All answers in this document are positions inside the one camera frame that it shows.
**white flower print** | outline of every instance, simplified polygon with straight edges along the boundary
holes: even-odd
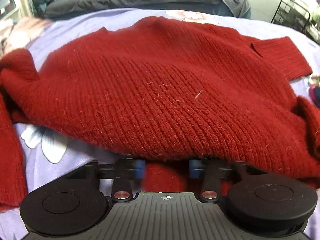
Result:
[[[210,23],[218,25],[216,16],[211,14],[183,10],[168,10],[165,13],[176,19],[182,19],[182,21],[185,22]]]
[[[41,143],[42,152],[51,163],[58,163],[68,147],[67,136],[43,126],[27,124],[21,138],[30,149]]]

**black circular pad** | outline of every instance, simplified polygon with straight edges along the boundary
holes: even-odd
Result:
[[[105,196],[85,180],[53,181],[31,192],[20,215],[29,231],[45,236],[68,236],[98,223],[107,210]]]
[[[80,204],[80,198],[68,192],[54,193],[42,202],[45,210],[54,214],[65,214],[75,210]]]
[[[229,189],[226,198],[227,211],[237,221],[272,231],[304,223],[316,204],[311,187],[272,173],[248,175]]]
[[[293,191],[286,186],[266,184],[254,190],[257,197],[267,201],[284,201],[292,197]]]

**metal screw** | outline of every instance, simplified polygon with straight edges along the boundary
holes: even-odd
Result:
[[[115,194],[114,194],[115,198],[117,199],[126,199],[128,197],[130,197],[130,193],[127,192],[127,191],[117,191]]]
[[[207,190],[202,192],[202,196],[206,199],[214,199],[218,196],[218,193],[216,193],[215,191]]]

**ribbed black surface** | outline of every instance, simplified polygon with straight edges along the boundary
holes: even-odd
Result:
[[[29,234],[25,240],[48,240]],[[140,193],[113,206],[107,218],[87,232],[63,240],[307,240],[254,236],[234,226],[218,205],[199,202],[193,193]]]

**red sweater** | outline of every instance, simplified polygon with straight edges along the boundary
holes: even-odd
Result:
[[[12,122],[159,163],[214,156],[320,177],[319,110],[288,83],[312,71],[289,38],[260,41],[230,28],[148,17],[66,44],[39,73],[25,49],[6,55],[0,69],[2,209],[26,194]],[[148,165],[145,190],[187,190],[183,172],[159,163]]]

